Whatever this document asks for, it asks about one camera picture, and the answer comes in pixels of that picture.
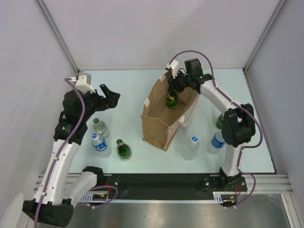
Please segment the green glass bottle gold cap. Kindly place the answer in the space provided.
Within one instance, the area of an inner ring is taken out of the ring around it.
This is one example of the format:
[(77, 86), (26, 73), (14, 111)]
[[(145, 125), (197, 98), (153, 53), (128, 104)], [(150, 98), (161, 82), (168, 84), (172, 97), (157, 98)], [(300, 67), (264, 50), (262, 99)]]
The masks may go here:
[(166, 105), (169, 109), (175, 109), (178, 104), (178, 94), (176, 92), (168, 92), (166, 97)]

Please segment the clear glass bottle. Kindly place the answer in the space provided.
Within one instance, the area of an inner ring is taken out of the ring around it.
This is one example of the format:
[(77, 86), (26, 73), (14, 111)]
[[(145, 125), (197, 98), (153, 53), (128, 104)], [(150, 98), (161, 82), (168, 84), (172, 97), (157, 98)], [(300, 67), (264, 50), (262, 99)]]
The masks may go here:
[(98, 133), (101, 134), (104, 138), (108, 138), (110, 136), (110, 131), (105, 124), (104, 121), (95, 118), (93, 120), (93, 129)]

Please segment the blue label water bottle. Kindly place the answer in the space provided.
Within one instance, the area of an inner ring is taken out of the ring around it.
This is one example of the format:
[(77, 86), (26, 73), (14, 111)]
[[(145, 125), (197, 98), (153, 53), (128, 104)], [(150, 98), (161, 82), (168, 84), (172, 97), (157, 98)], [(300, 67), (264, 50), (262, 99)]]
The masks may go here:
[(111, 149), (107, 144), (106, 139), (101, 134), (93, 133), (91, 135), (91, 145), (99, 156), (107, 158), (111, 155)]
[(210, 142), (207, 145), (207, 152), (211, 155), (219, 153), (219, 151), (225, 146), (226, 142), (222, 136), (221, 131), (217, 131)]

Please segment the green bottle red label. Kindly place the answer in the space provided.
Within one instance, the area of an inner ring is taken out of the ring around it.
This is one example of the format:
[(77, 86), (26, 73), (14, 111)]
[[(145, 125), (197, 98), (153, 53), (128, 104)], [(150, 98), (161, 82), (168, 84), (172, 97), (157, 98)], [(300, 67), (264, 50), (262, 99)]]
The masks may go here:
[(224, 116), (220, 114), (216, 121), (216, 127), (221, 130), (223, 127), (223, 123), (224, 123)]

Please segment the green perrier bottle front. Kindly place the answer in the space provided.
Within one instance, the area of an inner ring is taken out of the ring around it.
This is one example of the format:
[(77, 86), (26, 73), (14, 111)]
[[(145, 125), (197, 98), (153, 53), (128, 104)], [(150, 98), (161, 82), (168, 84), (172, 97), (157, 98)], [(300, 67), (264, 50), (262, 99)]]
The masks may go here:
[(122, 139), (118, 139), (116, 141), (116, 144), (117, 144), (117, 153), (118, 153), (118, 156), (122, 160), (128, 160), (128, 159), (130, 159), (131, 156), (132, 156), (132, 151), (131, 151), (131, 148), (129, 147), (129, 145), (127, 145), (126, 143), (124, 143)]

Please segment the clear plastic bottle blue cap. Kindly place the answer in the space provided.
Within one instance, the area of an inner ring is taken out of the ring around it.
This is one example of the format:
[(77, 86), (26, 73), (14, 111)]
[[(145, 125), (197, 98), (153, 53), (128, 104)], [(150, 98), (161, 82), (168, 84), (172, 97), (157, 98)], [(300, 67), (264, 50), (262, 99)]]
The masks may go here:
[(200, 144), (197, 136), (187, 138), (183, 144), (182, 157), (187, 161), (191, 161), (197, 155)]

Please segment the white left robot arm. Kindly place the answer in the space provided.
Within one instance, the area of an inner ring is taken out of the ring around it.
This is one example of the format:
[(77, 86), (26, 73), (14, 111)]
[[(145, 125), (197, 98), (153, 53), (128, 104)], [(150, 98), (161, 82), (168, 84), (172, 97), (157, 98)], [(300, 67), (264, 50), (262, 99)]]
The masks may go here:
[(64, 185), (68, 171), (88, 129), (86, 122), (95, 113), (116, 108), (120, 94), (100, 85), (103, 95), (96, 90), (79, 89), (64, 95), (63, 111), (55, 127), (53, 151), (43, 181), (32, 200), (23, 202), (22, 211), (33, 221), (65, 228), (71, 221), (74, 208), (91, 189), (108, 189), (103, 170), (86, 166), (78, 179), (68, 188)]

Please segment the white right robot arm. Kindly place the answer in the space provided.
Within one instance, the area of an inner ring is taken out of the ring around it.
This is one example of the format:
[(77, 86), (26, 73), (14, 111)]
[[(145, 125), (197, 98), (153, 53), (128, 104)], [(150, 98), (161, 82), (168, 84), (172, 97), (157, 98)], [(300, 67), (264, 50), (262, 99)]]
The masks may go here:
[(226, 143), (226, 152), (218, 184), (223, 190), (231, 190), (241, 178), (239, 165), (242, 150), (256, 133), (253, 106), (235, 102), (210, 74), (193, 76), (180, 73), (175, 77), (170, 76), (168, 83), (170, 96), (176, 96), (189, 87), (209, 99), (224, 115), (221, 135)]

